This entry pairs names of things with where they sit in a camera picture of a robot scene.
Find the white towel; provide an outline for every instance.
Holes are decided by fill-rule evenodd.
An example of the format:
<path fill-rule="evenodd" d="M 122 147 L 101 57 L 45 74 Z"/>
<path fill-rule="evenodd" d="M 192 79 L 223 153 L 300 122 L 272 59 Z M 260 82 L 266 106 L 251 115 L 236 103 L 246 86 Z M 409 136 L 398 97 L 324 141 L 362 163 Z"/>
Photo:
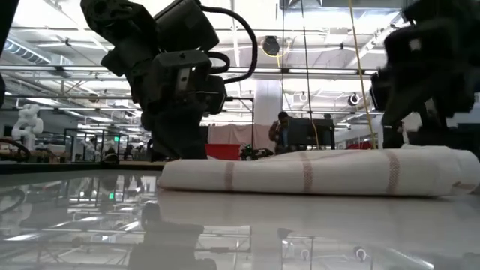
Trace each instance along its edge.
<path fill-rule="evenodd" d="M 446 147 L 300 151 L 258 161 L 178 160 L 160 177 L 164 189 L 284 194 L 426 196 L 468 194 L 480 163 Z"/>

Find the man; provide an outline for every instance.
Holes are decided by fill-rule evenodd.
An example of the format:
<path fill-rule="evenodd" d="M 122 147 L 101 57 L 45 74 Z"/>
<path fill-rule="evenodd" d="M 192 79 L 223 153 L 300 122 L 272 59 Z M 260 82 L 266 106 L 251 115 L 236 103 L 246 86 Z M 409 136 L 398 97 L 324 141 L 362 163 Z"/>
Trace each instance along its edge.
<path fill-rule="evenodd" d="M 271 141 L 276 143 L 275 154 L 284 154 L 298 150 L 297 145 L 288 144 L 288 121 L 292 117 L 288 116 L 286 112 L 278 114 L 278 121 L 274 121 L 268 132 L 268 137 Z"/>

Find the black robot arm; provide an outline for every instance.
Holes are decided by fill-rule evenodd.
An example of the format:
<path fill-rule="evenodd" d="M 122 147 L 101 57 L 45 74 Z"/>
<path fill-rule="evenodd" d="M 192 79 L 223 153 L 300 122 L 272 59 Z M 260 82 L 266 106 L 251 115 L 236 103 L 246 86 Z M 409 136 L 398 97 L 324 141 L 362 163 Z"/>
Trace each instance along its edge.
<path fill-rule="evenodd" d="M 127 78 L 154 150 L 171 158 L 205 159 L 202 117 L 220 113 L 225 83 L 247 79 L 257 66 L 257 39 L 247 22 L 231 10 L 196 0 L 174 1 L 154 17 L 127 0 L 82 0 L 81 7 L 88 26 L 114 45 L 101 64 Z M 246 74 L 225 80 L 212 75 L 228 71 L 230 59 L 209 52 L 219 40 L 203 11 L 230 15 L 245 27 L 253 47 Z M 212 67 L 211 58 L 225 65 Z"/>
<path fill-rule="evenodd" d="M 479 155 L 475 134 L 446 124 L 455 113 L 468 113 L 480 90 L 479 5 L 473 0 L 418 0 L 402 13 L 410 26 L 385 39 L 387 65 L 371 80 L 373 104 L 385 113 L 382 123 L 395 126 L 416 112 L 422 127 L 410 143 Z"/>

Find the white column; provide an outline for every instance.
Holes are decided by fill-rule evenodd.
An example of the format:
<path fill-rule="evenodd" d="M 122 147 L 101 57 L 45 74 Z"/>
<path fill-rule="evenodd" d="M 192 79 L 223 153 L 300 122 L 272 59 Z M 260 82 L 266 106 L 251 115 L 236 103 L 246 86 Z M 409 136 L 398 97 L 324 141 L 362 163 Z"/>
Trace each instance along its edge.
<path fill-rule="evenodd" d="M 278 113 L 282 111 L 282 96 L 279 80 L 256 81 L 253 122 L 259 125 L 271 125 L 273 121 L 278 120 Z"/>

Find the red object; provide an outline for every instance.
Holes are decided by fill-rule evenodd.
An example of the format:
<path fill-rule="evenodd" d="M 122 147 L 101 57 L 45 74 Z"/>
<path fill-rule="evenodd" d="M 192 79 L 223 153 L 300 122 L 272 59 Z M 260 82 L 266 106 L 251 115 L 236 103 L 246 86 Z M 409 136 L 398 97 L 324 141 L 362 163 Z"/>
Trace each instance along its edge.
<path fill-rule="evenodd" d="M 370 142 L 360 142 L 359 144 L 350 145 L 346 150 L 368 150 L 372 149 L 372 144 Z"/>
<path fill-rule="evenodd" d="M 239 161 L 240 145 L 221 145 L 207 144 L 205 145 L 207 155 L 223 161 Z"/>

